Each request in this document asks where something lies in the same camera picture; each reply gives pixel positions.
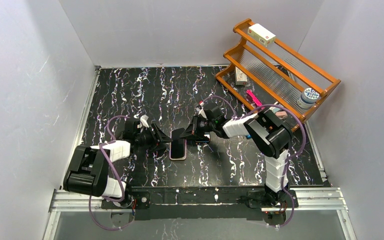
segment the white wall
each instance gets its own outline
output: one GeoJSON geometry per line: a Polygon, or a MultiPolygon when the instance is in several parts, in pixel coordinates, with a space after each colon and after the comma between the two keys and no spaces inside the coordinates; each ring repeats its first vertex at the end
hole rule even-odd
{"type": "Polygon", "coordinates": [[[299,52],[342,83],[310,119],[357,238],[384,239],[384,0],[329,0],[299,52]]]}
{"type": "Polygon", "coordinates": [[[0,0],[0,239],[42,239],[93,77],[57,0],[0,0]]]}
{"type": "Polygon", "coordinates": [[[298,49],[321,0],[59,0],[95,65],[227,63],[235,24],[260,23],[298,49]]]}

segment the robotic arm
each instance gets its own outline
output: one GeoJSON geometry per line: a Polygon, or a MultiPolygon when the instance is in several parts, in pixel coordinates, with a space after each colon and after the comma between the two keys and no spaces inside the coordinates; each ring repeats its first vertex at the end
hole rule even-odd
{"type": "MultiPolygon", "coordinates": [[[[224,139],[235,136],[251,138],[265,155],[267,163],[262,202],[275,205],[283,200],[285,193],[282,191],[281,179],[293,137],[290,128],[269,109],[242,118],[226,119],[216,104],[210,103],[206,108],[203,106],[203,102],[197,106],[198,114],[192,117],[191,123],[180,137],[205,142],[209,141],[205,133],[214,132],[224,139]]],[[[283,185],[288,189],[288,178],[285,176],[283,179],[283,185]]]]}
{"type": "MultiPolygon", "coordinates": [[[[148,117],[140,119],[128,118],[124,124],[124,131],[117,139],[103,145],[109,160],[114,163],[127,158],[137,148],[147,148],[151,153],[165,151],[165,143],[172,141],[170,137],[153,122],[147,123],[148,117]]],[[[109,163],[100,150],[100,146],[83,146],[75,148],[68,170],[65,173],[63,188],[68,192],[75,192],[95,197],[124,198],[126,183],[108,176],[109,163]]]]}
{"type": "MultiPolygon", "coordinates": [[[[265,206],[274,206],[283,201],[285,192],[282,191],[281,179],[293,137],[290,128],[268,109],[241,118],[226,119],[216,104],[210,103],[206,108],[203,107],[204,103],[201,102],[197,106],[198,114],[192,117],[180,137],[208,142],[205,134],[214,132],[224,139],[235,136],[252,139],[265,155],[267,163],[265,191],[263,196],[258,197],[259,202],[265,206]]],[[[127,119],[122,135],[117,137],[120,140],[110,141],[102,146],[112,163],[127,158],[137,148],[147,148],[152,153],[166,150],[165,143],[172,139],[155,123],[149,126],[147,119],[147,116],[127,119]]],[[[63,188],[90,196],[124,199],[126,183],[122,182],[121,187],[118,180],[108,176],[108,169],[109,163],[100,146],[77,146],[65,174],[63,188]]],[[[283,185],[288,189],[288,178],[283,179],[283,185]]]]}

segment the jar lid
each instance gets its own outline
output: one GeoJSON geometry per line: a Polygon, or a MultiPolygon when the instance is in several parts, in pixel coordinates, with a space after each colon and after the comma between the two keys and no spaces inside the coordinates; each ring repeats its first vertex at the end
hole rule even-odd
{"type": "Polygon", "coordinates": [[[320,94],[309,87],[304,90],[302,96],[308,101],[315,102],[320,97],[320,94]]]}

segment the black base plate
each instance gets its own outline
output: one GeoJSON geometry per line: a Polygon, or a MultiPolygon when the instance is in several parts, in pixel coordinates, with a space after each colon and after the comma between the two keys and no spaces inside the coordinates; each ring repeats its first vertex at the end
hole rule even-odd
{"type": "MultiPolygon", "coordinates": [[[[263,186],[232,186],[232,187],[132,187],[129,195],[136,200],[135,220],[150,219],[218,219],[218,218],[245,218],[248,220],[262,220],[259,208],[271,208],[269,205],[258,205],[250,201],[247,207],[238,203],[241,196],[255,196],[264,194],[263,186]]],[[[296,193],[295,207],[298,206],[296,193]]],[[[292,207],[291,200],[286,196],[288,207],[292,207]]],[[[118,209],[112,202],[103,201],[103,209],[118,209]]]]}

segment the white box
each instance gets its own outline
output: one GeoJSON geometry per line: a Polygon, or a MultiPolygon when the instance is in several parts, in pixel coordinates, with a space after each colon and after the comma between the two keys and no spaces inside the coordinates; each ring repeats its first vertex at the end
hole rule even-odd
{"type": "Polygon", "coordinates": [[[260,44],[265,47],[272,44],[276,39],[276,35],[274,35],[269,30],[265,29],[258,23],[248,28],[248,35],[251,36],[253,39],[257,40],[260,44]]]}
{"type": "MultiPolygon", "coordinates": [[[[99,145],[90,146],[91,149],[100,149],[99,145]]],[[[109,150],[109,159],[111,162],[115,162],[120,159],[130,156],[130,143],[127,141],[117,140],[113,143],[102,146],[103,149],[109,150]]]]}
{"type": "Polygon", "coordinates": [[[234,83],[236,85],[246,85],[248,82],[247,75],[241,71],[239,68],[234,67],[234,75],[235,75],[235,81],[234,83]]]}

